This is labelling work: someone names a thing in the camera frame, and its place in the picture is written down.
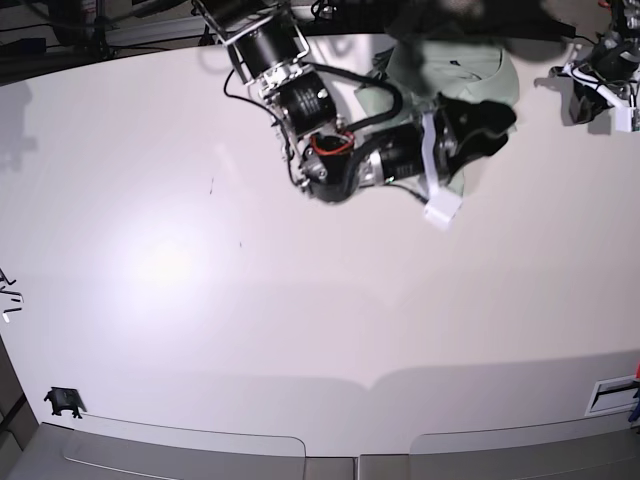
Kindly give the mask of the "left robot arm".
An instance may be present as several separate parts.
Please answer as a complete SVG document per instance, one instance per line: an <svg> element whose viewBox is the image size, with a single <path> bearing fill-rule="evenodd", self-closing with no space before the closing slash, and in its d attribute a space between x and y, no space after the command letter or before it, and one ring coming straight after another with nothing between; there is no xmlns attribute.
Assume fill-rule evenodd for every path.
<svg viewBox="0 0 640 480"><path fill-rule="evenodd" d="M571 122L587 124L609 112L612 127L639 131L639 3L607 1L611 21L591 47L576 45L566 63L549 71L569 78Z"/></svg>

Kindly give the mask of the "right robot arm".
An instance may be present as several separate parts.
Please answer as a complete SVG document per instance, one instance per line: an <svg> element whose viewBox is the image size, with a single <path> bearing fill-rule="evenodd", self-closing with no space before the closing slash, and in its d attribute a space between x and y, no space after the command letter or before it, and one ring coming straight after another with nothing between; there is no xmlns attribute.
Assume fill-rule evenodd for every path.
<svg viewBox="0 0 640 480"><path fill-rule="evenodd" d="M306 61L310 45L286 3L196 1L193 7L226 48L242 83L258 86L257 106L281 135L292 185L324 203L418 177L434 181L412 193L428 203L464 166L497 153L516 122L504 103L469 103L442 94L403 120L405 103L395 85ZM391 104L349 123L338 113L323 74L378 88Z"/></svg>

